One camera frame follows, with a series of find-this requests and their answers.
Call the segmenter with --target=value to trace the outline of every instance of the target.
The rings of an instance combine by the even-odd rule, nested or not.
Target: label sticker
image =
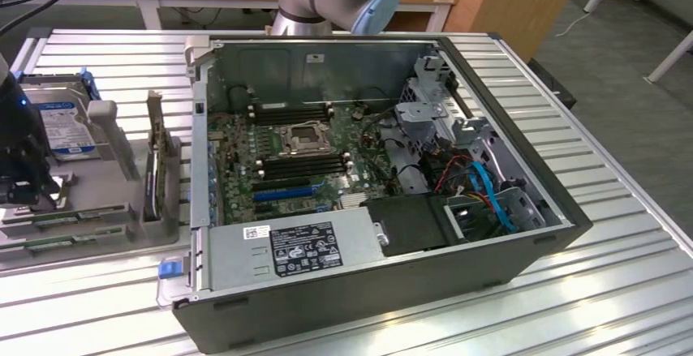
[[[270,237],[270,229],[270,225],[244,228],[244,240],[253,240],[254,238]]]
[[[273,230],[270,241],[274,272],[281,277],[344,265],[332,222]]]
[[[325,62],[325,55],[324,54],[309,54],[306,56],[306,62],[310,63],[321,63]]]
[[[49,144],[59,160],[89,158],[95,150],[95,140],[81,122],[78,107],[73,102],[39,103]]]

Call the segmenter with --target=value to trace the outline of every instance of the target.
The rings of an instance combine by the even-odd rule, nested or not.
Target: red cable
[[[448,176],[448,171],[451,170],[451,166],[453,165],[453,161],[456,161],[461,156],[453,156],[451,161],[448,162],[448,165],[445,166],[444,175],[441,176],[441,180],[439,180],[439,184],[436,185],[436,192],[441,189],[441,186],[444,185],[445,177]]]

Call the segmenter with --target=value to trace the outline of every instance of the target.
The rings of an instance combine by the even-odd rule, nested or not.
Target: wire
[[[491,208],[491,211],[496,213],[495,205],[491,203],[489,198],[481,195],[479,192],[468,192],[468,196],[477,200],[481,200]]]
[[[421,167],[419,166],[419,164],[409,164],[405,167],[403,167],[403,169],[400,170],[399,174],[393,176],[392,180],[397,179],[399,176],[403,174],[404,171],[407,171],[408,168],[415,168],[417,171],[421,172]]]
[[[361,90],[358,90],[357,100],[361,99],[361,96],[364,95],[367,90],[376,90],[377,92],[380,92],[383,94],[383,96],[387,99],[391,99],[391,96],[388,95],[387,91],[381,87],[379,87],[379,86],[368,86],[368,87],[361,88]]]
[[[50,0],[37,9],[29,11],[25,15],[21,15],[18,18],[13,19],[9,24],[6,24],[0,28],[0,36],[5,36],[19,24],[27,21],[34,15],[39,14],[42,11],[49,9],[54,4],[58,3],[59,0]]]
[[[468,155],[456,155],[456,156],[453,156],[453,158],[451,159],[451,161],[445,165],[444,174],[441,175],[441,179],[439,180],[439,184],[436,185],[436,190],[435,190],[436,192],[439,192],[441,190],[441,186],[444,185],[445,177],[448,176],[448,172],[451,170],[451,167],[453,166],[453,162],[457,159],[460,159],[460,158],[467,158],[467,159],[472,160],[472,158]]]
[[[220,14],[221,14],[221,11],[225,10],[222,8],[217,9],[217,14],[216,14],[216,17],[213,18],[212,21],[209,21],[205,25],[204,25],[204,28],[206,29],[209,26],[212,26],[212,24],[214,24],[217,22],[217,20],[220,19]]]
[[[379,121],[381,121],[385,118],[385,116],[395,110],[396,107],[397,107],[397,105],[393,105],[388,109],[385,109],[385,111],[383,113],[380,113],[376,116],[375,120],[371,121],[369,124],[364,127],[364,129],[361,130],[361,136],[358,137],[360,144],[361,144],[361,139],[367,135],[367,131],[369,131],[371,127],[375,126],[379,123]]]
[[[598,7],[598,5],[603,2],[604,0],[599,0],[598,3],[595,4],[595,7]],[[561,32],[560,34],[557,34],[555,37],[563,37],[568,34],[568,32],[571,31],[571,29],[576,26],[576,24],[579,22],[581,22],[587,17],[591,16],[591,14],[596,11],[598,9],[595,8],[595,10],[592,10],[589,13],[587,13],[581,18],[576,19],[571,25],[568,25],[568,28],[564,30],[564,32]]]
[[[205,10],[205,7],[201,7],[197,10],[192,10],[189,7],[177,7],[181,11],[188,11],[189,13],[200,13],[202,10]]]
[[[393,137],[391,137],[391,138],[383,140],[383,146],[384,146],[384,147],[387,146],[387,142],[388,142],[388,141],[393,141],[395,144],[399,146],[399,148],[404,148],[404,147],[405,147],[404,142],[400,141],[399,139],[395,139]]]
[[[290,129],[292,127],[302,127],[304,125],[320,125],[321,123],[324,123],[324,122],[322,121],[306,121],[304,123],[297,123],[294,125],[289,125],[288,129]]]
[[[34,0],[21,0],[21,1],[17,1],[17,2],[0,3],[0,9],[3,9],[6,7],[13,7],[13,6],[23,5],[25,3],[31,2],[31,1],[34,1]]]
[[[221,11],[224,9],[217,9],[217,14],[216,14],[216,17],[213,18],[212,21],[209,21],[206,24],[201,23],[197,19],[194,19],[186,12],[181,11],[178,7],[172,7],[174,9],[174,11],[181,14],[189,21],[192,21],[194,24],[197,24],[200,26],[201,29],[208,29],[209,26],[212,26],[212,24],[214,24],[217,22],[217,20],[220,19],[220,14],[221,14]]]
[[[487,173],[487,169],[484,169],[484,166],[479,161],[473,161],[473,168],[479,172],[479,176],[481,176],[481,179],[484,180],[484,185],[487,187],[487,194],[489,194],[489,201],[496,209],[496,215],[499,216],[499,221],[504,224],[504,226],[508,229],[508,232],[513,233],[517,231],[516,226],[511,222],[511,218],[508,218],[508,214],[505,210],[503,209],[501,205],[499,204],[499,199],[496,198],[495,188],[493,184],[491,182],[489,174]]]
[[[571,31],[571,29],[573,28],[573,26],[576,26],[576,24],[579,22],[581,22],[587,17],[589,17],[589,15],[598,10],[598,6],[599,4],[603,2],[604,0],[599,0],[598,3],[595,3],[595,10],[592,10],[589,13],[587,13],[581,18],[576,19],[571,25],[568,26],[568,28],[564,30],[564,32],[561,32],[560,34],[557,34],[555,37],[563,37],[568,34],[568,32]]]

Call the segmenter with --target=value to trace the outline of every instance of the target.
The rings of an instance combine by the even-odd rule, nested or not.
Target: aluminum table
[[[54,30],[26,41],[14,68],[46,74],[87,66],[102,97],[118,103],[118,123],[131,139],[146,136],[146,90],[161,90],[166,124],[188,142],[193,95],[184,42],[194,33],[253,32]],[[508,285],[225,354],[693,351],[691,240],[505,42],[485,34],[448,36],[593,219],[593,229]],[[190,159],[190,148],[184,153]],[[184,186],[189,166],[181,166]],[[182,207],[186,222],[189,206]],[[0,272],[0,354],[198,354],[174,315],[156,302],[160,260],[186,248],[184,238],[166,247]]]

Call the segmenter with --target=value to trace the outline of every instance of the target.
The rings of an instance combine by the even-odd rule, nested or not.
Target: black cable
[[[403,174],[404,171],[407,171],[408,168],[415,168],[417,171],[420,171],[424,174],[419,164],[408,164],[405,167],[403,167],[399,174],[393,176],[393,180]]]
[[[358,90],[357,100],[361,99],[361,96],[364,95],[364,92],[367,90],[376,90],[377,92],[380,92],[383,94],[383,96],[385,98],[391,99],[391,96],[388,95],[387,91],[381,87],[379,87],[379,86],[368,86],[368,87],[361,88],[361,90]]]
[[[232,91],[234,91],[234,89],[237,88],[244,88],[246,90],[246,92],[249,92],[249,86],[246,86],[245,84],[241,84],[241,83],[236,83],[233,84],[232,86],[229,86],[226,88],[226,98],[229,100],[229,105],[232,106],[233,105],[233,101],[232,101]]]
[[[197,24],[200,26],[200,28],[202,29],[204,28],[204,25],[198,22],[197,19],[194,19],[189,14],[186,14],[184,11],[181,11],[178,9],[178,7],[172,7],[174,9],[174,11],[181,14],[184,16],[184,18],[186,18],[189,21],[192,21],[194,24]]]
[[[6,7],[13,7],[13,6],[23,5],[25,3],[31,2],[31,1],[33,0],[21,0],[21,1],[17,1],[17,2],[0,3],[0,9],[3,9]]]
[[[217,14],[216,14],[216,17],[213,18],[212,21],[209,21],[205,25],[204,25],[204,28],[206,29],[209,26],[212,26],[212,24],[214,24],[217,22],[217,20],[220,19],[220,14],[221,14],[221,11],[225,10],[222,8],[217,9]]]
[[[198,27],[201,29],[208,29],[209,26],[212,26],[212,24],[214,24],[217,22],[217,20],[220,19],[220,15],[221,15],[221,11],[224,9],[217,9],[217,14],[216,14],[216,17],[213,18],[212,21],[209,21],[206,24],[201,23],[197,19],[194,19],[189,14],[186,14],[186,12],[181,11],[178,7],[172,7],[174,9],[174,11],[181,14],[189,21],[192,21],[194,24],[198,25]]]
[[[393,105],[388,109],[385,109],[384,112],[376,116],[375,120],[371,121],[369,124],[364,127],[364,129],[361,130],[361,137],[358,138],[360,143],[361,143],[361,139],[367,135],[367,131],[369,131],[371,127],[375,126],[385,118],[385,116],[393,112],[396,107],[397,107],[397,105]]]
[[[29,11],[25,15],[21,15],[18,18],[13,19],[2,28],[0,28],[0,36],[5,36],[19,24],[27,21],[34,15],[39,14],[42,11],[49,9],[54,4],[58,3],[59,0],[50,0],[42,6],[39,6],[33,11]]]
[[[404,148],[404,147],[405,147],[404,142],[400,141],[399,139],[395,139],[395,138],[384,139],[384,140],[383,140],[383,147],[387,146],[387,142],[388,142],[388,141],[393,141],[395,144],[399,146],[399,148]]]
[[[180,7],[178,9],[180,9],[181,11],[188,11],[189,13],[194,13],[194,14],[197,14],[197,13],[200,13],[202,10],[205,10],[205,7],[201,7],[201,8],[197,9],[197,10],[192,10],[189,7]]]

